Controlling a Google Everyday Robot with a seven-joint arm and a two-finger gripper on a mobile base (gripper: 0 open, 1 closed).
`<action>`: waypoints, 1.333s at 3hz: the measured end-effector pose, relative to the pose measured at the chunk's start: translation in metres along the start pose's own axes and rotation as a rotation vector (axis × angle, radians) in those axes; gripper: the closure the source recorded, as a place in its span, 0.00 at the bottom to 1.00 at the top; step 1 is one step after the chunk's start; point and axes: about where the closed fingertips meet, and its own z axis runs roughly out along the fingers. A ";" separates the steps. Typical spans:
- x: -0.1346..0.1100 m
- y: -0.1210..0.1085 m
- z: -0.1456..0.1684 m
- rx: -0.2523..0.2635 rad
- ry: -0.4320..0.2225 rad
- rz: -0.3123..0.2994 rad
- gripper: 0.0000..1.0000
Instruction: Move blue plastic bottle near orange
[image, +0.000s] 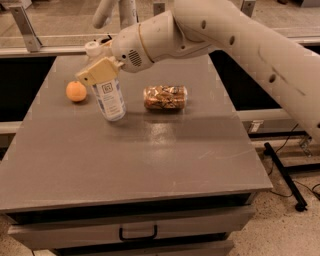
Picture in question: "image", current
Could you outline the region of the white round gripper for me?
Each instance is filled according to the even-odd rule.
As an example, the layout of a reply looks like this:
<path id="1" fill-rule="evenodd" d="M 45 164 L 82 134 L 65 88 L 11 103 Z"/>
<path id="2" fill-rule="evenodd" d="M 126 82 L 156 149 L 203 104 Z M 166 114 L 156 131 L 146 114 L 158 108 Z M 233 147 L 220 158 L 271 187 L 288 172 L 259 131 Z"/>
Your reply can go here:
<path id="1" fill-rule="evenodd" d="M 93 86 L 118 77 L 122 69 L 137 73 L 165 59 L 207 54 L 208 42 L 193 42 L 176 23 L 171 11 L 163 12 L 119 32 L 111 43 L 112 57 L 103 57 L 75 74 L 83 85 Z"/>

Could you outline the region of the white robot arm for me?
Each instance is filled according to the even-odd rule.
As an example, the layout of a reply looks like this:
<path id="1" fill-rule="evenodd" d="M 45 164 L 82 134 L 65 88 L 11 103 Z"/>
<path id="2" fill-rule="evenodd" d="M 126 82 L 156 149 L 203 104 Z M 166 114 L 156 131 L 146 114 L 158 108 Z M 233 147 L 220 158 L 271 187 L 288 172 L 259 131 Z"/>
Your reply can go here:
<path id="1" fill-rule="evenodd" d="M 175 0 L 174 8 L 122 29 L 76 77 L 92 86 L 153 63 L 220 49 L 320 141 L 320 55 L 243 14 L 229 0 Z"/>

